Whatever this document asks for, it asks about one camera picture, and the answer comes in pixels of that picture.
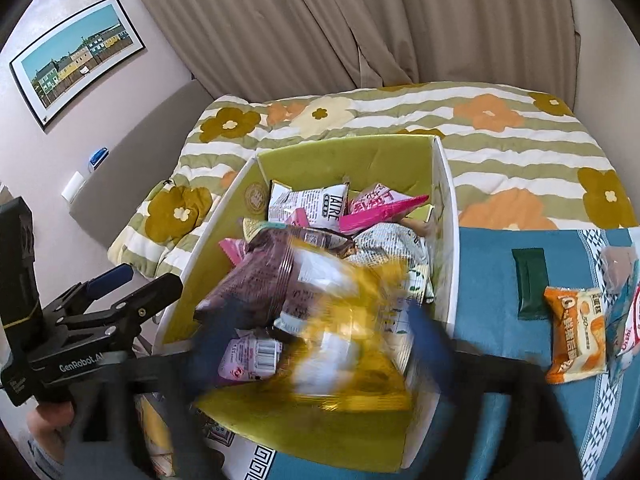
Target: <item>green snack package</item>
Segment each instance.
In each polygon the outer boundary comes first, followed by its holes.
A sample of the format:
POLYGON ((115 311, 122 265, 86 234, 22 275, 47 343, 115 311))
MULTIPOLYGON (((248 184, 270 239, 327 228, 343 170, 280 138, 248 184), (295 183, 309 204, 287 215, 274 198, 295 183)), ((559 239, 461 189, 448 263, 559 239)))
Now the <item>green snack package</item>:
POLYGON ((518 279, 518 319, 548 319, 549 312, 544 294, 549 285, 546 273, 545 251, 535 249, 512 249, 516 260, 516 276, 518 279))

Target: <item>white wall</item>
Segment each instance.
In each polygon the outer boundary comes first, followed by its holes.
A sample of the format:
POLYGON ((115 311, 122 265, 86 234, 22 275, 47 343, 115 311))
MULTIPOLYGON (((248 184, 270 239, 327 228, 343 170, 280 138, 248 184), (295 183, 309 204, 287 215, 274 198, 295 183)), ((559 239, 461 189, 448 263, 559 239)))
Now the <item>white wall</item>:
POLYGON ((580 33, 575 115, 616 168, 640 215, 640 46, 610 0, 572 0, 580 33))
MULTIPOLYGON (((146 50, 103 76, 70 104, 45 134, 22 99, 10 61, 65 18, 99 0, 35 0, 0 53, 0 181, 33 212, 36 279, 42 304, 67 287, 111 267, 106 250, 68 215, 60 192, 99 148, 112 148, 145 115, 190 81, 191 75, 140 0, 120 0, 146 50)), ((137 276, 124 295, 145 283, 137 276)), ((111 304, 116 298, 105 298, 111 304)), ((15 433, 24 414, 4 392, 0 416, 15 433)))

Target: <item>gray headboard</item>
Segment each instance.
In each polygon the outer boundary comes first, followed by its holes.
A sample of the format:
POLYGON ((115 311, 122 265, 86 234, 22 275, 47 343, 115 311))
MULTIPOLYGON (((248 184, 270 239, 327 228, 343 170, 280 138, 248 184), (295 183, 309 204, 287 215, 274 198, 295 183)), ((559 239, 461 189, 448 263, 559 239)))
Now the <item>gray headboard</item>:
POLYGON ((212 102, 202 85, 191 81, 110 150, 69 208, 91 238, 111 245, 149 191, 172 174, 184 139, 212 102))

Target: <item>sleeve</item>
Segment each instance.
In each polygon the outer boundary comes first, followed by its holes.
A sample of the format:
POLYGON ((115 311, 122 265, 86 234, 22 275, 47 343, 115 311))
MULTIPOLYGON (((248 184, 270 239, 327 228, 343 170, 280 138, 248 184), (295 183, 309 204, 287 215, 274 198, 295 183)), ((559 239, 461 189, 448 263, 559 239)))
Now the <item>sleeve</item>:
POLYGON ((18 449, 38 478, 62 480, 62 464, 53 460, 29 433, 20 435, 18 449))

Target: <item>circular logo on box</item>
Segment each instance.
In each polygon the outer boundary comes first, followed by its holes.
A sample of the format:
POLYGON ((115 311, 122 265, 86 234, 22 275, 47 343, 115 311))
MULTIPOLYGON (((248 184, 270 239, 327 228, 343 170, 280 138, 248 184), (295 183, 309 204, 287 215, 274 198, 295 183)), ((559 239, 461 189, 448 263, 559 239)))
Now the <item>circular logo on box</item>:
POLYGON ((264 212, 267 205, 267 189, 264 184, 258 182, 249 184, 244 192, 244 203, 247 209, 254 214, 264 212))

